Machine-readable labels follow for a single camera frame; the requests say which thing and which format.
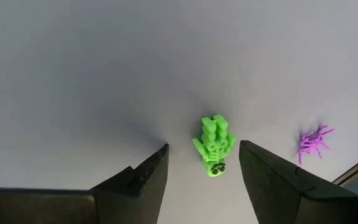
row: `green 3d printed figure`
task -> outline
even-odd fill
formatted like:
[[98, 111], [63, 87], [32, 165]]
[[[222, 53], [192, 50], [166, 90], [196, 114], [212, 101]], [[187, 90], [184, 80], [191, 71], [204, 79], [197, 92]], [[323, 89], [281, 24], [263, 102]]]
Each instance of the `green 3d printed figure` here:
[[221, 175], [226, 169], [224, 158], [233, 150], [236, 137], [227, 131], [229, 123], [221, 116], [215, 115], [213, 119], [201, 119], [203, 135], [201, 141], [193, 139], [198, 152], [203, 157], [204, 168], [210, 177]]

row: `purple spider toy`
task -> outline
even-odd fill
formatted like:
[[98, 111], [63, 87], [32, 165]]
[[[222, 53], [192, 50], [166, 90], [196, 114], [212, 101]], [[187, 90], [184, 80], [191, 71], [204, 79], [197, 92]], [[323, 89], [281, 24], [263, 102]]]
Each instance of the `purple spider toy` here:
[[309, 139], [309, 136], [311, 136], [313, 134], [313, 132], [310, 133], [304, 133], [301, 135], [301, 141], [299, 143], [299, 151], [298, 151], [298, 155], [299, 155], [299, 164], [302, 164], [303, 160], [302, 160], [302, 154], [304, 152], [307, 152], [309, 155], [312, 155], [312, 153], [314, 153], [314, 151], [317, 151], [318, 156], [320, 157], [320, 159], [323, 158], [323, 155], [320, 151], [319, 146], [324, 146], [326, 149], [331, 150], [323, 141], [323, 136], [325, 136], [326, 134], [329, 134], [333, 131], [335, 131], [335, 128], [325, 131], [323, 132], [324, 128], [327, 128], [328, 125], [324, 125], [321, 126], [318, 130], [317, 130], [317, 135], [316, 138], [313, 139]]

